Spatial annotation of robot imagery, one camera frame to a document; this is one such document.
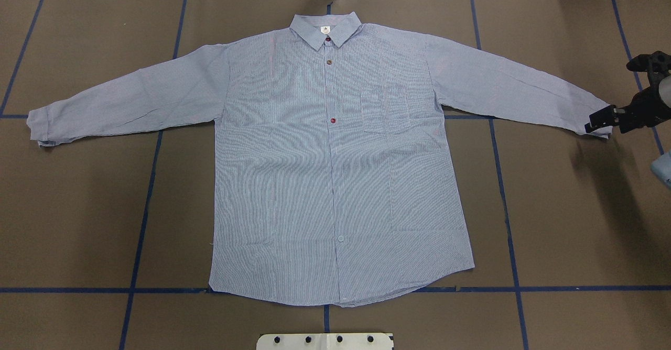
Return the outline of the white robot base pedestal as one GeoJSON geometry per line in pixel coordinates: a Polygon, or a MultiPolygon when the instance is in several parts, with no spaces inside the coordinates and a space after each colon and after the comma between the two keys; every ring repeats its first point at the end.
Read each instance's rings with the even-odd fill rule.
{"type": "Polygon", "coordinates": [[[302,333],[266,334],[256,349],[394,349],[388,333],[302,333]]]}

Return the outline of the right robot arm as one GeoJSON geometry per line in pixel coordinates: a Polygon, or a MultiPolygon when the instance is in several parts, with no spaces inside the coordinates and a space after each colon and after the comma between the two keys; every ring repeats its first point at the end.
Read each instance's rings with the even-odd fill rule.
{"type": "Polygon", "coordinates": [[[642,128],[669,129],[669,54],[663,51],[638,54],[628,61],[626,68],[644,74],[647,86],[636,92],[629,104],[608,104],[592,112],[584,125],[587,133],[594,135],[609,126],[618,128],[621,134],[642,128]]]}

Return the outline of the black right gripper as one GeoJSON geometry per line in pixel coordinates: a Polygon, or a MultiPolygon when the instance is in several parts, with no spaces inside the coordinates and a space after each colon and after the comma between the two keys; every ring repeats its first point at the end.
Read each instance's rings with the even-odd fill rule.
{"type": "Polygon", "coordinates": [[[649,87],[641,90],[623,107],[624,117],[619,120],[619,109],[610,105],[589,115],[585,124],[586,133],[609,126],[619,126],[621,133],[659,125],[670,119],[670,56],[662,51],[640,54],[633,57],[626,68],[633,72],[645,72],[649,87]]]}

